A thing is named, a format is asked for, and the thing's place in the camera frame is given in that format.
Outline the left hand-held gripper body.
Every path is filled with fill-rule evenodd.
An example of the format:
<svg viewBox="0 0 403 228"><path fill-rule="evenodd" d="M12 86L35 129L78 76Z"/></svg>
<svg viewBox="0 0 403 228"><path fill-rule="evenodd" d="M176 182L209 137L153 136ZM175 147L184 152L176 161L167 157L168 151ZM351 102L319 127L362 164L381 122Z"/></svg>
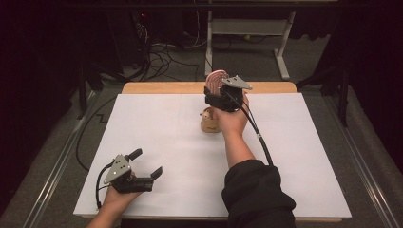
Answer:
<svg viewBox="0 0 403 228"><path fill-rule="evenodd" d="M132 168L122 154L116 158L105 169L108 169L104 184L113 186L119 193L128 194L135 192L151 192L154 181L150 176L139 178L132 175Z"/></svg>

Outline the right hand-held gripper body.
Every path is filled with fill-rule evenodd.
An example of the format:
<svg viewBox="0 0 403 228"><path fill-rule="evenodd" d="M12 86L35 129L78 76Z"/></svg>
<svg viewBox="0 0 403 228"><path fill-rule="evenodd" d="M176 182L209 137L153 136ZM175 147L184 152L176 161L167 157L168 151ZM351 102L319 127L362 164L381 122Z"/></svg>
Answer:
<svg viewBox="0 0 403 228"><path fill-rule="evenodd" d="M227 112L236 111L243 103L244 89L252 90L253 87L239 76L222 79L219 109Z"/></svg>

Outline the pink hairbrush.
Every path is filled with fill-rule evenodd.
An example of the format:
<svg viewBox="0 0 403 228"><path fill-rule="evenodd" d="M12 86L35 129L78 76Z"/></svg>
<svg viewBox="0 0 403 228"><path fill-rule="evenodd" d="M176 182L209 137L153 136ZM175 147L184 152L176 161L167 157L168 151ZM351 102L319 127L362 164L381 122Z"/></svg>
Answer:
<svg viewBox="0 0 403 228"><path fill-rule="evenodd" d="M205 81L205 86L209 89L209 91L214 95L220 95L220 88L223 85L223 80L227 79L229 75L223 69L215 70L211 72Z"/></svg>

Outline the person's left hand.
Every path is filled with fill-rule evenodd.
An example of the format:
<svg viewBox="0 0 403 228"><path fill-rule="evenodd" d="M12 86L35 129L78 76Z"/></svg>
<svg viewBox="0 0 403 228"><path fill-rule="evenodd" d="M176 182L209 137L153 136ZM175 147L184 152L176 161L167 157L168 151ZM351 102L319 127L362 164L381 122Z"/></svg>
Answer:
<svg viewBox="0 0 403 228"><path fill-rule="evenodd" d="M121 194L113 186L109 186L101 210L120 215L141 194L142 192Z"/></svg>

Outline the person's right hand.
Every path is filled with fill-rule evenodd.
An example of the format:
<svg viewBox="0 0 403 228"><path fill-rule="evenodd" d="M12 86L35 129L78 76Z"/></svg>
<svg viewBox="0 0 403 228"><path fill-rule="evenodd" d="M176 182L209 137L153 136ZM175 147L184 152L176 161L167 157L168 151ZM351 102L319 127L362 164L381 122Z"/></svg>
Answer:
<svg viewBox="0 0 403 228"><path fill-rule="evenodd" d="M219 123L219 129L225 138L241 137L247 125L247 115L239 108L234 112L226 112L213 107L213 117Z"/></svg>

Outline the black stand legs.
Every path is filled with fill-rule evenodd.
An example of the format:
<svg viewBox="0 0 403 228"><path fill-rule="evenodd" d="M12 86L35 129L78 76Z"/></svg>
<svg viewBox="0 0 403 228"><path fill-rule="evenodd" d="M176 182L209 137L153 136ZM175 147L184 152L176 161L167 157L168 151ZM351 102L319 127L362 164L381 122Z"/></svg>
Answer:
<svg viewBox="0 0 403 228"><path fill-rule="evenodd" d="M342 125L347 127L347 104L349 87L349 68L344 64L329 66L327 69L314 73L312 76L296 84L297 89L307 85L321 85L320 93L323 96L338 94L337 115Z"/></svg>
<svg viewBox="0 0 403 228"><path fill-rule="evenodd" d="M78 94L80 113L79 120L82 120L88 111L88 97L86 95L86 86L94 91L102 91L104 84L101 75L104 73L111 76L120 83L128 83L129 79L120 73L113 72L105 67L100 66L96 62L81 61L78 67Z"/></svg>

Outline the white metal stand frame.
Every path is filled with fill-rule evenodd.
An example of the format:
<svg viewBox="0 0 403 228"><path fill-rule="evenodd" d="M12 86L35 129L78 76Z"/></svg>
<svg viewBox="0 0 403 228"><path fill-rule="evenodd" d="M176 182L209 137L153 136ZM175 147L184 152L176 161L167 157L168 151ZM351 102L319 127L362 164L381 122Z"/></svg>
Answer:
<svg viewBox="0 0 403 228"><path fill-rule="evenodd" d="M205 52L204 75L207 76L213 71L213 50L212 37L219 35L259 35L259 36L280 36L281 44L273 50L278 70L284 81L290 80L287 66L283 59L289 34L294 24L296 13L290 12L287 19L281 20L260 20L260 19L214 19L211 11L207 17L207 40Z"/></svg>

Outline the metal floor rail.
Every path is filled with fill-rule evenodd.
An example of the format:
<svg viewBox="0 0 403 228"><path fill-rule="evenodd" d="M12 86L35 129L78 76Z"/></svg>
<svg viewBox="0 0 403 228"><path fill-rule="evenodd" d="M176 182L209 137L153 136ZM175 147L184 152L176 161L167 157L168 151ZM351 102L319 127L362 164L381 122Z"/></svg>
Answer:
<svg viewBox="0 0 403 228"><path fill-rule="evenodd" d="M84 129L84 124L86 123L86 118L88 113L95 106L96 101L100 96L99 92L91 91L85 101L87 102L86 110L79 115L79 119L75 121L73 129L70 131L66 143L61 150L59 157L53 168L48 175L47 181L45 182L36 202L33 204L28 217L25 220L23 228L37 228L40 219L42 218L48 203L57 188L57 185L67 167L69 158L71 157L74 145L78 142L79 134Z"/></svg>
<svg viewBox="0 0 403 228"><path fill-rule="evenodd" d="M346 127L341 127L342 135L348 144L350 154L355 165L355 169L363 185L371 199L372 205L378 213L385 228L403 228L398 220L395 212L392 210L391 205L387 202L386 196L380 185L374 178L368 164L362 157L359 148L357 147L352 134Z"/></svg>

